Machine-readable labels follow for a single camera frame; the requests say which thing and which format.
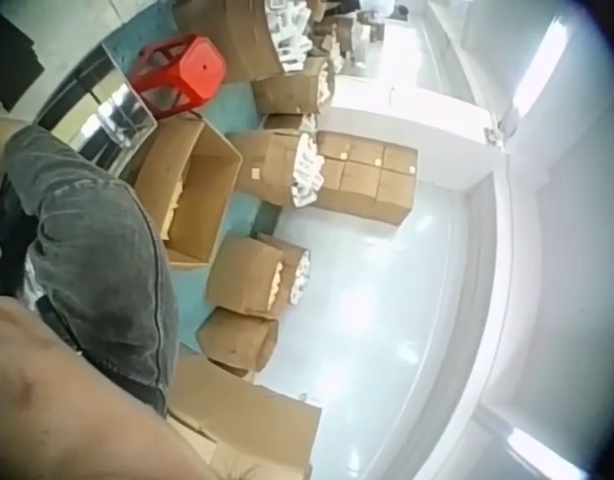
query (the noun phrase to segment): cardboard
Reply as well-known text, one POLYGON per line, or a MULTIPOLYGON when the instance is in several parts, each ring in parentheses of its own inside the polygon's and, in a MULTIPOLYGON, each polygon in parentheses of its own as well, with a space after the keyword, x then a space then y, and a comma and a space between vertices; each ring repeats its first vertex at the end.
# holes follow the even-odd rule
POLYGON ((211 263, 241 163, 238 150, 204 120, 159 124, 134 189, 161 231, 176 184, 183 179, 165 241, 174 268, 211 263))
POLYGON ((269 115, 263 124, 265 130, 280 130, 284 133, 306 132, 311 135, 316 134, 318 129, 318 117, 315 115, 269 115), (308 117, 313 118, 313 122, 308 121, 308 117))
POLYGON ((177 0, 173 14, 182 34, 203 35, 216 46, 227 65, 225 83, 284 72, 269 33, 265 0, 177 0))
POLYGON ((325 179, 314 206, 400 225, 414 205, 416 150, 331 132, 318 133, 325 179))
POLYGON ((269 294, 282 259, 283 252, 253 238, 226 237, 209 272, 207 300, 243 315, 278 318, 285 304, 277 295, 270 308, 269 294))
POLYGON ((244 455, 229 446, 218 445, 172 415, 167 417, 167 423, 219 475, 221 480, 309 480, 311 478, 311 465, 308 465, 302 473, 295 469, 270 464, 264 459, 244 455))
POLYGON ((307 0, 307 6, 311 9, 311 20, 320 22, 327 12, 327 0, 307 0))
POLYGON ((260 372, 276 348, 278 321, 217 308, 196 331, 196 340, 210 360, 241 372, 260 372))
POLYGON ((327 158, 348 160, 353 138, 338 133, 318 132, 318 153, 327 158))
POLYGON ((280 309, 284 309, 290 304, 291 290, 296 282, 298 266, 307 252, 307 249, 265 234, 259 234, 258 239, 283 252, 283 269, 280 272, 280 290, 278 292, 278 298, 276 299, 276 305, 274 305, 275 309, 279 310, 280 313, 282 311, 280 309))
POLYGON ((224 363, 221 363, 217 360, 213 360, 213 359, 209 359, 209 361, 211 363, 213 363, 214 365, 216 365, 217 367, 222 368, 223 370, 225 370, 226 372, 243 379, 246 382, 249 383, 254 383, 254 381, 256 380, 256 372, 251 372, 249 370, 245 370, 243 368, 236 368, 236 367, 232 367, 230 365, 225 365, 224 363))
POLYGON ((200 355, 179 358, 168 400, 172 417, 217 445, 209 463, 219 475, 308 475, 319 408, 244 382, 200 355))
POLYGON ((243 154, 236 188, 281 207, 293 207, 291 185, 301 136, 290 131, 251 131, 228 135, 243 154))
POLYGON ((321 113, 331 104, 336 88, 334 66, 325 57, 310 57, 302 72, 277 75, 252 83, 259 113, 321 113), (318 102, 319 76, 327 68, 330 96, 318 102))

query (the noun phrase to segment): light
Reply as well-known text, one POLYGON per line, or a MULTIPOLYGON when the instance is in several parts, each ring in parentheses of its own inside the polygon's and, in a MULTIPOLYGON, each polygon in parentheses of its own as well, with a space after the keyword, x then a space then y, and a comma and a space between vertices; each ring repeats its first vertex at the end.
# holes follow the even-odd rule
POLYGON ((507 443, 547 478, 553 480, 584 480, 587 478, 587 475, 578 467, 518 428, 514 428, 507 443))
POLYGON ((521 117, 531 109, 567 46, 567 27, 560 20, 553 22, 538 47, 525 76, 516 89, 514 107, 521 117))

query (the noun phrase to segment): skin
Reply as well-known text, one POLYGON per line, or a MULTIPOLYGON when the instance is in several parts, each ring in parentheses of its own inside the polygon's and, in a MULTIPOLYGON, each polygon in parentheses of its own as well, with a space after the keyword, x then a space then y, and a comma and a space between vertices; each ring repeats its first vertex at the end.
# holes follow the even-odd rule
MULTIPOLYGON (((0 157, 24 126, 0 122, 0 157)), ((218 480, 152 409, 0 297, 0 477, 218 480)))

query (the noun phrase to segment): person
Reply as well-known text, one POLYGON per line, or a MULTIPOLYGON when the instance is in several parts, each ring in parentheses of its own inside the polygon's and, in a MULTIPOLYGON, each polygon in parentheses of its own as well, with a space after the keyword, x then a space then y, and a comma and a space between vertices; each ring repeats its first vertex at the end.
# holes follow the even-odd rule
POLYGON ((330 3, 331 7, 325 12, 325 17, 354 12, 371 12, 381 18, 394 13, 398 14, 398 18, 407 18, 409 15, 409 9, 404 5, 396 5, 395 0, 342 0, 330 3))
POLYGON ((215 479, 163 419, 177 324, 133 190, 0 119, 0 478, 215 479))

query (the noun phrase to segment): leg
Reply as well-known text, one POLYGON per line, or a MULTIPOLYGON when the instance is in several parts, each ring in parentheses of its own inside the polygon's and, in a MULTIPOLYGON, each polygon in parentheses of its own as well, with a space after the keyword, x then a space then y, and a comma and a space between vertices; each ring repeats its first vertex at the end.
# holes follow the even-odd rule
POLYGON ((95 367, 164 413, 177 310, 164 246, 133 191, 38 127, 12 137, 3 162, 38 218, 28 254, 57 315, 95 367))

